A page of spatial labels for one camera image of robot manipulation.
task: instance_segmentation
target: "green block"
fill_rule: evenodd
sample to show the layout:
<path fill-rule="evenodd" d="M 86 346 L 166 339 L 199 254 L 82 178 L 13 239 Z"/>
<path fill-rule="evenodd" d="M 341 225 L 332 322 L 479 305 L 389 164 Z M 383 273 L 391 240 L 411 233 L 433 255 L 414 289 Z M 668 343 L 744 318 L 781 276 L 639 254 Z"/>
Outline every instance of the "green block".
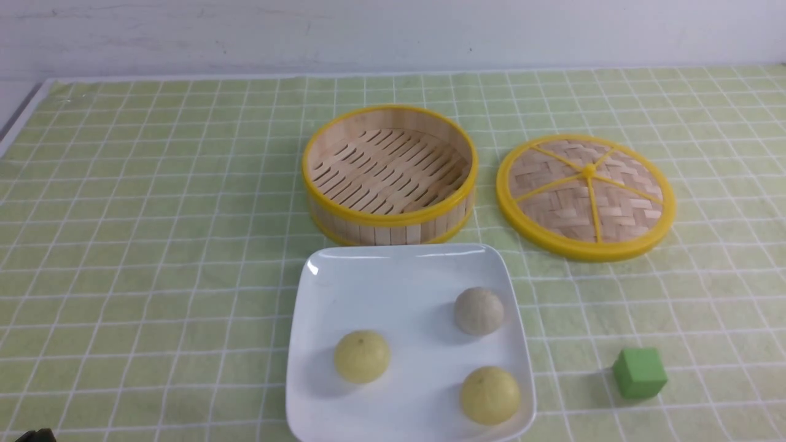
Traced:
<path fill-rule="evenodd" d="M 619 394 L 625 399 L 658 396 L 668 381 L 656 348 L 624 348 L 612 370 Z"/>

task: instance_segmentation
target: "bamboo steamer lid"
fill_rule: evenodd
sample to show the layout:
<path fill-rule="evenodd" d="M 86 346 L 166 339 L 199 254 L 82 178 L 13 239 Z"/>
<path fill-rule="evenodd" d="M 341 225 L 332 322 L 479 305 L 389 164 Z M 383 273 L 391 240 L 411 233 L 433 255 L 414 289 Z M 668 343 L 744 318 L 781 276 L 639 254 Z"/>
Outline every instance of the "bamboo steamer lid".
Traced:
<path fill-rule="evenodd" d="M 666 236 L 676 212 L 674 191 L 652 163 L 585 135 L 514 149 L 498 172 L 497 197 L 520 234 L 573 260 L 639 256 Z"/>

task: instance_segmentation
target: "white plate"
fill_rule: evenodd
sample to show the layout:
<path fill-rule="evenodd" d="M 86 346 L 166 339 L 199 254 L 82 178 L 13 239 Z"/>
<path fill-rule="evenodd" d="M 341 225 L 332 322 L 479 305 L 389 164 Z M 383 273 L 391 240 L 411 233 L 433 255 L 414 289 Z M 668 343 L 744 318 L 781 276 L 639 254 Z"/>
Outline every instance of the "white plate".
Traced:
<path fill-rule="evenodd" d="M 496 332 L 470 337 L 454 324 L 465 289 L 495 291 L 505 306 Z M 341 379 L 332 355 L 354 330 L 381 333 L 391 363 L 358 387 Z M 493 427 L 467 419 L 461 383 L 486 365 L 519 382 L 521 407 Z M 300 276 L 286 386 L 287 421 L 303 442 L 492 442 L 527 430 L 534 379 L 508 269 L 486 245 L 343 247 L 316 252 Z"/>

